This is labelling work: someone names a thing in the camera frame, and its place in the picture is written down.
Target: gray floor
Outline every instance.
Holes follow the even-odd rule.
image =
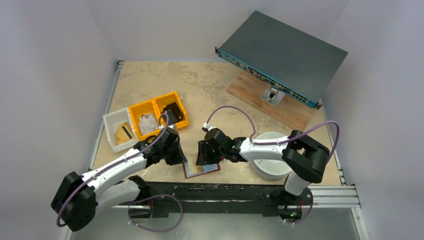
[[[169,218],[138,221],[146,227],[163,229],[174,224]],[[296,226],[284,225],[279,217],[259,214],[184,214],[180,225],[165,233],[149,232],[128,224],[126,209],[110,209],[96,215],[72,240],[359,240],[350,208],[315,208]]]

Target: black metal base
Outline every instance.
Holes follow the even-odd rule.
[[[307,189],[296,197],[283,191],[282,185],[155,181],[147,184],[150,185],[150,196],[157,194],[175,196],[181,202],[184,213],[262,214],[264,217],[280,216],[287,219],[292,211],[284,210],[282,207],[297,206],[299,198],[302,198],[304,206],[311,204],[307,198],[309,193]],[[158,197],[153,200],[152,218],[167,218],[169,213],[179,212],[179,206],[170,198]]]

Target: wooden block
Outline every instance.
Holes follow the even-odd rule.
[[[315,110],[288,95],[275,106],[261,99],[262,93],[268,87],[264,81],[242,71],[226,91],[287,127],[303,131]]]

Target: wooden board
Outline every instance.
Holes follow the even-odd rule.
[[[218,106],[240,106],[243,102],[237,97],[229,97],[226,92],[228,86],[240,72],[239,68],[228,62],[125,61],[119,81],[116,83],[109,112],[145,102],[170,91],[177,91],[190,121],[190,125],[179,132],[180,143],[184,154],[190,156],[198,152],[198,145],[195,143],[203,138],[199,131],[207,116]],[[166,87],[158,88],[158,84],[166,85]],[[254,107],[245,105],[243,109],[253,111]],[[273,124],[276,124],[277,121],[271,120],[270,116],[261,115],[252,114],[250,116],[255,124],[261,125],[260,133],[289,134],[291,132],[288,127],[282,129],[274,126]],[[306,128],[315,126],[324,120],[324,107],[321,107],[320,110],[314,111]],[[232,110],[217,112],[211,121],[214,126],[223,126],[225,134],[232,138],[249,136],[252,133],[252,126],[245,116]],[[332,147],[326,127],[318,128],[309,136],[329,149]],[[103,132],[93,169],[112,162],[124,153],[124,151],[113,152],[108,137]],[[266,179],[258,175],[248,162],[234,164],[227,160],[220,162],[219,167],[220,171],[186,179],[181,165],[169,166],[162,160],[158,164],[134,173],[134,175],[139,175],[145,181],[177,183],[283,185],[286,180],[284,177],[278,180]],[[341,185],[334,156],[327,164],[322,182],[312,185]]]
[[[288,95],[275,106],[261,99],[268,87],[264,81],[242,71],[226,91],[287,127],[303,131],[315,110]]]

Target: white wall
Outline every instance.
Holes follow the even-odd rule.
[[[218,61],[214,47],[258,10],[327,40],[348,0],[86,0],[120,60]]]
[[[424,2],[351,0],[328,41],[349,52],[327,89],[337,150],[373,240],[423,239]]]
[[[0,239],[59,238],[50,203],[90,163],[115,67],[83,0],[1,1]]]

